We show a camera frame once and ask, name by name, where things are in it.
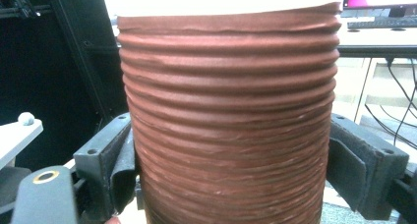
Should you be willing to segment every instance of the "cable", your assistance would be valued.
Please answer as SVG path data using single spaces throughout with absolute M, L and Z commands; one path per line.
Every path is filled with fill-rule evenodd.
M 397 119 L 397 118 L 395 118 L 395 117 L 393 117 L 393 116 L 391 116 L 387 111 L 386 111 L 386 109 L 383 107 L 383 105 L 380 105 L 380 108 L 384 111 L 384 113 L 386 113 L 387 114 L 387 116 L 389 116 L 391 119 L 393 119 L 393 120 L 395 120 L 395 121 L 397 121 L 397 122 L 401 122 L 399 119 Z M 417 126 L 416 125 L 412 125 L 412 124 L 409 124 L 409 123 L 406 123 L 406 122 L 404 122 L 404 124 L 405 125 L 407 125 L 407 126 L 410 126 L 410 127 L 413 127 L 413 128 L 417 128 Z
M 413 111 L 410 109 L 410 113 L 414 116 L 414 118 L 417 119 L 417 116 L 413 113 Z
M 391 76 L 392 76 L 392 78 L 395 80 L 395 82 L 398 84 L 398 86 L 401 88 L 401 90 L 402 90 L 402 93 L 405 95 L 405 97 L 408 99 L 408 101 L 410 102 L 410 104 L 414 107 L 414 109 L 416 109 L 417 110 L 417 107 L 416 107 L 416 105 L 413 103 L 413 101 L 410 99 L 410 97 L 408 96 L 408 94 L 407 94 L 407 92 L 405 92 L 405 89 L 404 89 L 404 87 L 402 87 L 402 85 L 401 85 L 401 83 L 399 82 L 399 80 L 396 78 L 396 76 L 393 74 L 393 72 L 392 72 L 392 69 L 391 69 L 391 64 L 388 64 L 387 65 L 388 66 L 388 70 L 389 70 L 389 72 L 390 72 L 390 74 L 391 74 Z M 413 69 L 413 76 L 414 76 L 414 72 L 415 72 L 415 70 L 414 70 L 414 64 L 413 64 L 413 66 L 412 66 L 412 69 Z
M 374 118 L 375 121 L 377 121 L 377 123 L 384 129 L 387 131 L 388 134 L 395 136 L 395 131 L 392 130 L 391 128 L 389 128 L 387 125 L 385 125 L 381 120 L 379 120 L 374 113 L 371 111 L 371 109 L 369 108 L 369 106 L 367 104 L 365 104 L 365 108 L 368 110 L 368 112 L 371 114 L 371 116 Z M 401 135 L 397 135 L 397 137 L 402 140 L 403 142 L 407 143 L 408 145 L 410 145 L 411 147 L 417 149 L 417 144 L 413 143 L 412 141 L 406 139 L 405 137 L 401 136 Z
M 402 117 L 402 120 L 399 123 L 398 128 L 396 129 L 395 136 L 393 137 L 393 145 L 394 146 L 395 146 L 396 138 L 398 137 L 399 129 L 401 128 L 402 124 L 404 123 L 405 117 L 407 117 L 408 111 L 410 111 L 411 104 L 413 103 L 414 93 L 416 92 L 415 89 L 416 89 L 416 87 L 414 86 L 414 90 L 413 90 L 413 93 L 411 94 L 411 99 L 410 99 L 410 102 L 408 103 L 407 110 L 405 111 L 404 116 Z

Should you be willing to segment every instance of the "3d printed cylinder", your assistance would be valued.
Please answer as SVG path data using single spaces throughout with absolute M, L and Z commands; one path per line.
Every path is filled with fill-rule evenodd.
M 338 12 L 119 17 L 149 223 L 320 223 Z

